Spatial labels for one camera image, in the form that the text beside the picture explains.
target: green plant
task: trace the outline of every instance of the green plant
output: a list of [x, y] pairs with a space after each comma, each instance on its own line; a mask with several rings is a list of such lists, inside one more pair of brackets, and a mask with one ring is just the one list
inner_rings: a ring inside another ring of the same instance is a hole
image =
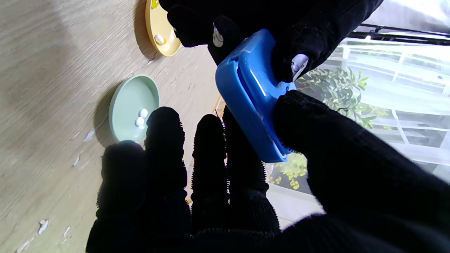
[[[284, 177], [287, 177], [290, 180], [290, 186], [297, 190], [300, 187], [300, 184], [296, 180], [299, 176], [304, 176], [308, 172], [307, 168], [307, 159], [303, 154], [292, 153], [289, 155], [289, 161], [287, 163], [277, 163], [274, 166], [274, 169], [279, 169]], [[280, 184], [282, 177], [279, 176], [272, 183]]]
[[332, 110], [352, 118], [354, 121], [366, 128], [372, 128], [370, 121], [377, 116], [363, 115], [368, 106], [361, 104], [362, 94], [353, 95], [353, 89], [365, 90], [368, 77], [363, 77], [362, 72], [356, 76], [349, 68], [345, 71], [337, 67], [335, 71], [330, 69], [316, 68], [296, 80], [298, 90], [312, 96], [329, 106]]

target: yellow plate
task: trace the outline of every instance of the yellow plate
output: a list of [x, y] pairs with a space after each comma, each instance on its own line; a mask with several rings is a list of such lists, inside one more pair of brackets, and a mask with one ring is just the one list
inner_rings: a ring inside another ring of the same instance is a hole
[[[181, 41], [175, 36], [173, 27], [167, 20], [167, 11], [159, 5], [158, 0], [147, 0], [147, 6], [145, 7], [145, 24], [147, 26], [150, 41], [158, 52], [169, 57], [178, 51]], [[166, 41], [163, 45], [159, 45], [155, 41], [155, 36], [158, 34]]]

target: blue lid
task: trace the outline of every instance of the blue lid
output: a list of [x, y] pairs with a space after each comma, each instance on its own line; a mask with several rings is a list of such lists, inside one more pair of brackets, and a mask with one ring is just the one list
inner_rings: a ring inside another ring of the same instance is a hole
[[273, 110], [294, 83], [277, 82], [270, 58], [275, 39], [266, 29], [244, 40], [216, 70], [217, 88], [259, 158], [287, 161], [291, 153], [275, 134]]

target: wooden surface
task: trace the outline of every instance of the wooden surface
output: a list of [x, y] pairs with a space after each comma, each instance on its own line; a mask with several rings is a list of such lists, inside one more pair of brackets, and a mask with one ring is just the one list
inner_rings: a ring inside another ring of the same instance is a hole
[[[197, 122], [217, 102], [216, 66], [205, 47], [158, 57], [144, 7], [143, 0], [0, 1], [0, 252], [84, 252], [100, 156], [112, 142], [108, 103], [135, 74], [154, 78], [161, 105], [180, 114], [189, 164]], [[42, 219], [49, 225], [36, 235]]]

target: green bowl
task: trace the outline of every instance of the green bowl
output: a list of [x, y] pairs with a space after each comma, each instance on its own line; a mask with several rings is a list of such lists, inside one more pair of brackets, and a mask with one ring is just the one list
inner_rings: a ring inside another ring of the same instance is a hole
[[159, 107], [159, 95], [155, 82], [146, 76], [134, 76], [123, 82], [111, 99], [109, 106], [109, 126], [117, 141], [132, 140], [141, 143], [145, 139], [147, 124], [144, 128], [135, 125], [141, 109], [147, 109], [148, 115]]

